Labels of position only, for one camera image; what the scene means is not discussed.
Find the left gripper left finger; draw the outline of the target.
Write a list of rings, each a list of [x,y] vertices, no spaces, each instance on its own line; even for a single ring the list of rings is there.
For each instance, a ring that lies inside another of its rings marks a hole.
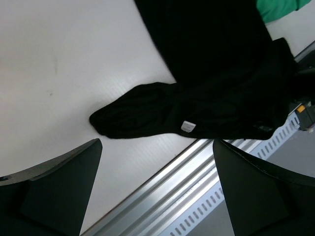
[[[100,139],[0,178],[2,236],[78,236],[102,154]]]

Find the black tank top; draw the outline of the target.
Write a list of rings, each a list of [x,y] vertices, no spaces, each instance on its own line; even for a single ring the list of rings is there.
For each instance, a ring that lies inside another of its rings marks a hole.
[[[136,86],[95,111],[89,121],[100,135],[267,140],[285,123],[298,64],[255,1],[135,4],[175,83]]]

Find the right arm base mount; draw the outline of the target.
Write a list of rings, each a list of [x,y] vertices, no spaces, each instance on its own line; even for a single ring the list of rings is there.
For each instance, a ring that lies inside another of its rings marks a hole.
[[[306,69],[293,76],[290,82],[292,102],[297,104],[295,114],[299,129],[315,131],[315,69]]]

